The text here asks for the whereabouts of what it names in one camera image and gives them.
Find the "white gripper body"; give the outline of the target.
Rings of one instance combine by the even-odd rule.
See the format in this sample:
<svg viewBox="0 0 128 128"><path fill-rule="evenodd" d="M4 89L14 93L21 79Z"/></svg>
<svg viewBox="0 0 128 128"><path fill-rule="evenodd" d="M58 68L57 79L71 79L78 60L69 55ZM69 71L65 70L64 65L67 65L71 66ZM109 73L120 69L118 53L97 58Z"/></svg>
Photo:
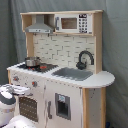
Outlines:
<svg viewBox="0 0 128 128"><path fill-rule="evenodd" d="M10 84L0 85L0 93L6 98L10 98L14 93L14 88Z"/></svg>

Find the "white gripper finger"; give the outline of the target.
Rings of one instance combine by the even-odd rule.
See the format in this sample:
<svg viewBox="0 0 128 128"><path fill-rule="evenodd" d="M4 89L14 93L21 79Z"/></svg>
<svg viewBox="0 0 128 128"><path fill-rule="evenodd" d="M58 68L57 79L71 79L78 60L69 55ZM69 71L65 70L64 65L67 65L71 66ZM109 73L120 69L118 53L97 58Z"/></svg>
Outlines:
<svg viewBox="0 0 128 128"><path fill-rule="evenodd" d="M18 95L29 95L30 94L30 89L28 87L16 86L14 88L14 93L18 94Z"/></svg>

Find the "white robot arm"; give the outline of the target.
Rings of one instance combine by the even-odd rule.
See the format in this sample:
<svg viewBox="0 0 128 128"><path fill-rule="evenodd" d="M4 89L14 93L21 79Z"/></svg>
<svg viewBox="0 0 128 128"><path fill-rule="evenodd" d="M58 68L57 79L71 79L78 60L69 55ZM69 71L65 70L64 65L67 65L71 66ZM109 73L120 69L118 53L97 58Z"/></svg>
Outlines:
<svg viewBox="0 0 128 128"><path fill-rule="evenodd" d="M14 115L15 95L25 96L30 89L12 84L0 85L0 128L36 128L25 116Z"/></svg>

